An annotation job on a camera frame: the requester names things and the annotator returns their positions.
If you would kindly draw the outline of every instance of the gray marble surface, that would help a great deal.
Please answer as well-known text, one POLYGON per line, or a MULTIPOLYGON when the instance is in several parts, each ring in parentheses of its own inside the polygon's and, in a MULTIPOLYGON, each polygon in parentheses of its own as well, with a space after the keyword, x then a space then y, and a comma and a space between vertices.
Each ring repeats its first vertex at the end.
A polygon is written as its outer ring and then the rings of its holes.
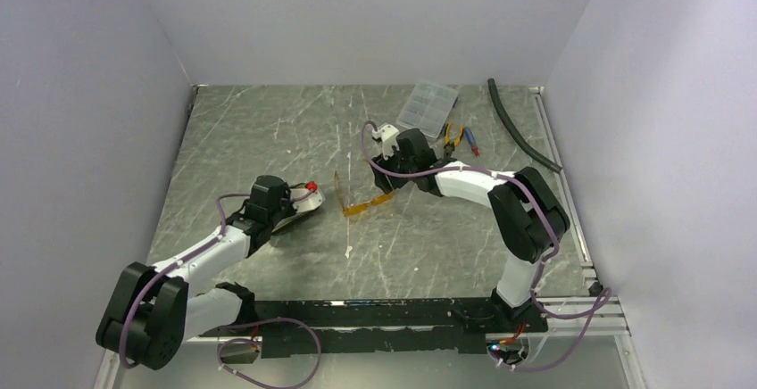
MULTIPOLYGON (((472 128, 481 156, 463 141, 454 157, 493 170, 533 165, 556 193, 554 174, 532 162, 496 118, 486 86, 457 88, 460 96, 449 120, 472 128)), ((504 244, 489 209, 424 194, 408 184, 389 202, 358 216, 341 213, 334 171, 350 203, 380 194, 362 158, 360 127, 365 120, 394 123, 411 91, 412 86, 202 87, 149 261, 207 236, 219 222, 216 196, 249 192, 258 175, 271 174, 290 184, 316 181, 326 202, 295 229, 221 272, 217 281, 238 282, 262 300, 489 295, 504 265, 504 244)), ((523 136, 546 153, 528 89, 500 87, 500 95, 523 136)), ((442 143, 433 144, 438 155, 442 143)), ((369 148, 378 154, 372 142, 369 148)), ((233 211, 240 203, 224 204, 233 211)), ((570 234, 543 284, 542 295, 586 295, 570 234)))

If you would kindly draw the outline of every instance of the gray wall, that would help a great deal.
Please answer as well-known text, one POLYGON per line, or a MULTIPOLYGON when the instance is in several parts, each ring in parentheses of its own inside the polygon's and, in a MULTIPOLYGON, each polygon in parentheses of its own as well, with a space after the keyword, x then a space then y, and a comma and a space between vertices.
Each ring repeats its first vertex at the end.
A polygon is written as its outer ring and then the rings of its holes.
POLYGON ((591 0, 546 103, 653 388, 754 387, 757 0, 591 0))
POLYGON ((0 0, 0 387, 92 387, 189 84, 146 0, 0 0))
POLYGON ((588 0, 151 0, 196 84, 543 85, 588 0))

